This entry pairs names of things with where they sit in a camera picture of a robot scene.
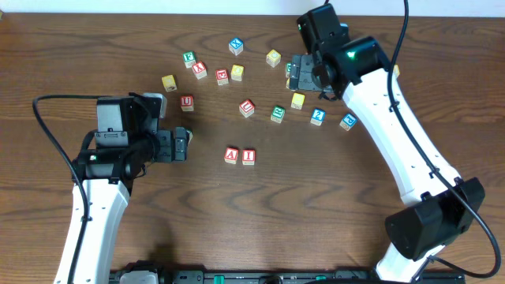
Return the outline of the red A block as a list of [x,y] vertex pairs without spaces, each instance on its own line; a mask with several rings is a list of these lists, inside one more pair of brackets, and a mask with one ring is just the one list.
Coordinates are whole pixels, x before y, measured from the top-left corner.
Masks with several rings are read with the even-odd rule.
[[238,161],[239,150],[237,148],[226,148],[224,161],[230,164],[236,164]]

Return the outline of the red I block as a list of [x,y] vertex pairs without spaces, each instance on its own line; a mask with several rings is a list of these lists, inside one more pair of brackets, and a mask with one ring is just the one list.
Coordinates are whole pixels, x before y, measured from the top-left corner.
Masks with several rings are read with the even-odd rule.
[[242,152],[242,164],[245,166],[253,166],[256,162],[256,151],[253,149],[245,149]]

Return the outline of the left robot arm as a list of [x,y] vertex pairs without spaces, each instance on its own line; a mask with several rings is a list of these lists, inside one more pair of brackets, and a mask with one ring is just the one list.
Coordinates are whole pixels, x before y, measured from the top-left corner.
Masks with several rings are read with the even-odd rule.
[[167,100],[159,93],[102,97],[98,126],[72,161],[73,211],[56,283],[106,283],[118,227],[136,178],[148,163],[184,162],[191,131],[163,130]]

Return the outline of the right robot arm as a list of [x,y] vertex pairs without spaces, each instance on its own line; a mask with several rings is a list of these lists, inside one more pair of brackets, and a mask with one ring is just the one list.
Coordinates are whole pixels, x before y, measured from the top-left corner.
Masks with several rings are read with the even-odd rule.
[[484,188],[475,177],[463,180],[430,141],[373,37],[351,39],[329,3],[300,16],[297,26],[308,53],[294,56],[290,86],[330,92],[372,137],[406,206],[385,220],[391,243],[375,272],[381,280],[413,282],[469,229]]

